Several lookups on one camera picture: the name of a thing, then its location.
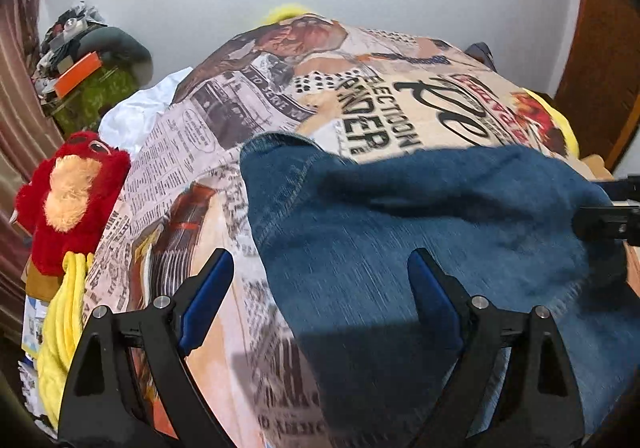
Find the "dark blue pillow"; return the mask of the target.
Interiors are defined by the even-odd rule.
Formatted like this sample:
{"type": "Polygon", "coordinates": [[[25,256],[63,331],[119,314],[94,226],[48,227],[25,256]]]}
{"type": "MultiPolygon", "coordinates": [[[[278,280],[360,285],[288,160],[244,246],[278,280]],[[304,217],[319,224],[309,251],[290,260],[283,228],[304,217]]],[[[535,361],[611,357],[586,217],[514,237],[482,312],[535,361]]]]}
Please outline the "dark blue pillow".
{"type": "Polygon", "coordinates": [[[476,61],[484,64],[484,66],[490,70],[497,71],[494,56],[492,56],[492,52],[485,42],[474,43],[465,49],[464,52],[476,61]]]}

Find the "brown wooden door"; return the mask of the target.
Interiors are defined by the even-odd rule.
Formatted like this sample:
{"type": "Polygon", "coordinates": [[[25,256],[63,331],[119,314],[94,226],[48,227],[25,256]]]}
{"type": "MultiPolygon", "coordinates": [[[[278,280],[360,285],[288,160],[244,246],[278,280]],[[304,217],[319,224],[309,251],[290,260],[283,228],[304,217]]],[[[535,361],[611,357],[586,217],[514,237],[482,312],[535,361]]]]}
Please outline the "brown wooden door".
{"type": "Polygon", "coordinates": [[[639,12],[634,0],[580,0],[555,107],[583,156],[612,171],[639,124],[639,12]]]}

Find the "cluttered green covered table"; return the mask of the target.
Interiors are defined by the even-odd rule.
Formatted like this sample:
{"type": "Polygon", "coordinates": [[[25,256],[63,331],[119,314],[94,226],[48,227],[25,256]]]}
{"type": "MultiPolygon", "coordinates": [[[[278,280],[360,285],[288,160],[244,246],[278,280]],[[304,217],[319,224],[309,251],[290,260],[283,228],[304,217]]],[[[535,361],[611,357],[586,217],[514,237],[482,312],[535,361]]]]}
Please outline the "cluttered green covered table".
{"type": "Polygon", "coordinates": [[[47,30],[32,84],[44,115],[67,137],[96,130],[108,110],[152,76],[149,49],[80,2],[47,30]]]}

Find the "white crumpled sheet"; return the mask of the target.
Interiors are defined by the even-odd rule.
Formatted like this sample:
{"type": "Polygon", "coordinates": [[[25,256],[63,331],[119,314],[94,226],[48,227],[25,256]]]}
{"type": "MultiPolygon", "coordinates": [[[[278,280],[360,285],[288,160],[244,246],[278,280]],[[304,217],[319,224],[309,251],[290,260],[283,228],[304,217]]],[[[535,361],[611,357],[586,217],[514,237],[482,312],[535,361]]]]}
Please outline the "white crumpled sheet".
{"type": "Polygon", "coordinates": [[[191,73],[186,67],[168,74],[160,82],[137,90],[102,116],[98,134],[107,145],[125,150],[133,159],[152,132],[156,120],[174,99],[178,85],[191,73]]]}

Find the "striped maroon curtain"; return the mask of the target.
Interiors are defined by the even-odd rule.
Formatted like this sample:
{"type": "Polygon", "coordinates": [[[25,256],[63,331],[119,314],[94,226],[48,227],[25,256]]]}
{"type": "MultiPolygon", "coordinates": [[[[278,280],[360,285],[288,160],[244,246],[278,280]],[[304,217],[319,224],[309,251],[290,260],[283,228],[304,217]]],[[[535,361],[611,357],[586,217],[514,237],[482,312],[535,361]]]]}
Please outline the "striped maroon curtain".
{"type": "Polygon", "coordinates": [[[26,234],[9,223],[17,189],[62,137],[40,107],[32,72],[39,60],[39,0],[1,0],[1,334],[21,336],[26,234]]]}

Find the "orange box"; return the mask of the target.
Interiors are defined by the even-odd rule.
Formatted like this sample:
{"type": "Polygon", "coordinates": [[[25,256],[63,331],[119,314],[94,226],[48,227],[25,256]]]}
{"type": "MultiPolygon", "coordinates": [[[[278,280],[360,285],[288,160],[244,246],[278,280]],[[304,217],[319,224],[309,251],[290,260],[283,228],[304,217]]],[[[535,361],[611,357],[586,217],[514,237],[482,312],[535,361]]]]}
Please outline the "orange box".
{"type": "Polygon", "coordinates": [[[64,98],[81,82],[102,67],[102,60],[97,52],[89,52],[81,60],[73,64],[55,82],[54,91],[58,98],[64,98]]]}

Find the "brown cardboard box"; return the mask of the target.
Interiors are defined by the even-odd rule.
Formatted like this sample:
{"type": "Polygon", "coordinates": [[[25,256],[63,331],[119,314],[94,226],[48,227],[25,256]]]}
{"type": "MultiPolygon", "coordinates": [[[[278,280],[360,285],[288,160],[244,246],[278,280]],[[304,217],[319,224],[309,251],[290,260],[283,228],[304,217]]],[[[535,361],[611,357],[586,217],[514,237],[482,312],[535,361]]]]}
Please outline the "brown cardboard box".
{"type": "Polygon", "coordinates": [[[29,258],[23,270],[23,279],[25,281],[25,292],[31,298],[49,303],[54,298],[60,286],[62,286],[62,277],[53,277],[43,275],[37,267],[32,264],[29,258]]]}

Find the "yellow fleece blanket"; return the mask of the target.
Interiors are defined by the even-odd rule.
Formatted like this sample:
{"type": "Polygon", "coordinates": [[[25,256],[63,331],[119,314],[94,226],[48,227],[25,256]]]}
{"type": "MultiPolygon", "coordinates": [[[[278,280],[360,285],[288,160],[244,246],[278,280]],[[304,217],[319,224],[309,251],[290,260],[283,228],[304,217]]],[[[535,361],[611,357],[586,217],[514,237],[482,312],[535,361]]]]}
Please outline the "yellow fleece blanket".
{"type": "Polygon", "coordinates": [[[36,361],[38,392],[44,412],[58,430],[64,388],[77,345],[84,330],[82,302],[85,278],[94,255],[67,252],[63,258],[64,277],[49,303],[42,326],[42,343],[36,361]]]}

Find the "newspaper print bed blanket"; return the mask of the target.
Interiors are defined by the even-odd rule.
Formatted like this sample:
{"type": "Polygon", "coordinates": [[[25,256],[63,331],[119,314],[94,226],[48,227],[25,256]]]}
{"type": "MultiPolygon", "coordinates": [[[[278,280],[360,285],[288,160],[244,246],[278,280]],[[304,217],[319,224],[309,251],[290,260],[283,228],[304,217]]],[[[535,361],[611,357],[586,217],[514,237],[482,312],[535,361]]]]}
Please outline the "newspaper print bed blanket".
{"type": "Polygon", "coordinates": [[[173,294],[218,248],[236,275],[189,360],[209,405],[243,447],[382,447],[416,415],[368,426],[326,417],[326,395],[270,291],[239,156],[292,132],[359,163],[420,149],[521,145],[585,177],[570,124],[541,98],[449,44],[317,15],[240,34],[178,85],[131,168],[86,281],[85,310],[145,307],[173,294]]]}

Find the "red plush toy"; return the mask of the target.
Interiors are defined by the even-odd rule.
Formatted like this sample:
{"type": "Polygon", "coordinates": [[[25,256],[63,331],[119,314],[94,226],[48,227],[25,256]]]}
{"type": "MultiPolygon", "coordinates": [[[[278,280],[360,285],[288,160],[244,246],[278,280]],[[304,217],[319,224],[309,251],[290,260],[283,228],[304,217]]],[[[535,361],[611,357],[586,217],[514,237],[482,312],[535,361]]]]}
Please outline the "red plush toy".
{"type": "Polygon", "coordinates": [[[125,150],[82,130],[17,191],[10,222],[32,236],[30,259],[41,275],[61,277],[66,253],[96,252],[131,166],[125,150]]]}

